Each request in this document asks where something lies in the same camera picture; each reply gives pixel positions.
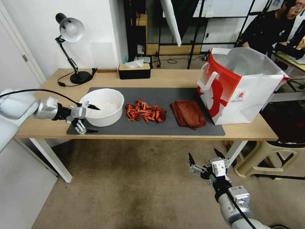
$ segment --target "desk lamp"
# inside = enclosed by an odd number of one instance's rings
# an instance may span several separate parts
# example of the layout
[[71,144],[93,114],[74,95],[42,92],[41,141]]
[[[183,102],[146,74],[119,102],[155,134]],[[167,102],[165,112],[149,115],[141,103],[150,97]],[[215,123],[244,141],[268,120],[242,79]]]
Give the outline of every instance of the desk lamp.
[[55,40],[68,58],[68,62],[74,69],[74,74],[72,74],[70,77],[71,82],[74,84],[83,84],[90,81],[93,78],[93,74],[90,74],[89,72],[79,72],[78,66],[73,61],[73,59],[68,56],[62,45],[64,41],[79,41],[85,33],[84,25],[79,20],[71,17],[66,17],[62,13],[58,13],[55,18],[56,21],[59,23],[60,30],[60,36],[57,37]]

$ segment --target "door hinge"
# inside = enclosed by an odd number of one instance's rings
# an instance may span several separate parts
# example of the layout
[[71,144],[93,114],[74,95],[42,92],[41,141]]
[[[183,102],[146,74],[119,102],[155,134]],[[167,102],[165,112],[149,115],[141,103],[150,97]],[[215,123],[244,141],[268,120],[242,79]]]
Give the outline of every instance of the door hinge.
[[25,62],[29,61],[25,55],[22,55],[22,58],[24,59]]

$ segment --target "lamp arm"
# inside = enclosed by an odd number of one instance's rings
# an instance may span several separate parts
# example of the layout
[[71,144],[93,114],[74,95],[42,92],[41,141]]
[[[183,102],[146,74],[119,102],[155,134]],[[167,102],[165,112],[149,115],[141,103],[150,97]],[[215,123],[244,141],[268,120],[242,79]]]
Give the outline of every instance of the lamp arm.
[[62,43],[65,41],[64,39],[61,38],[61,36],[55,38],[57,44],[60,46],[61,50],[63,51],[63,53],[66,55],[66,57],[68,58],[68,62],[70,63],[70,65],[73,67],[75,74],[78,75],[78,66],[77,64],[74,62],[74,60],[72,58],[69,57],[69,55],[67,54],[66,50],[64,49]]

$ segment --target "black shirt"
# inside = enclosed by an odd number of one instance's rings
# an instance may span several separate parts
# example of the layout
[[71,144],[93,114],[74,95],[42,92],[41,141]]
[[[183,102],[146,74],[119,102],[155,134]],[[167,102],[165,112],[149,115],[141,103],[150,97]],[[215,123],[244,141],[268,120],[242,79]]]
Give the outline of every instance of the black shirt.
[[249,46],[265,54],[277,42],[287,41],[292,30],[294,19],[276,19],[275,10],[258,15],[249,24],[240,39],[247,41]]

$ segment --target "tissue box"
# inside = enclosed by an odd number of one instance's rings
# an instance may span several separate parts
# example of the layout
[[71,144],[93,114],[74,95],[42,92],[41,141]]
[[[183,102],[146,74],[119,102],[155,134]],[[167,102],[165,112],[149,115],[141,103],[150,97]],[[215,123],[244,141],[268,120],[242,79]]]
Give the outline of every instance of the tissue box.
[[120,64],[119,75],[122,80],[149,79],[150,65],[144,63],[143,67],[127,68],[125,64]]

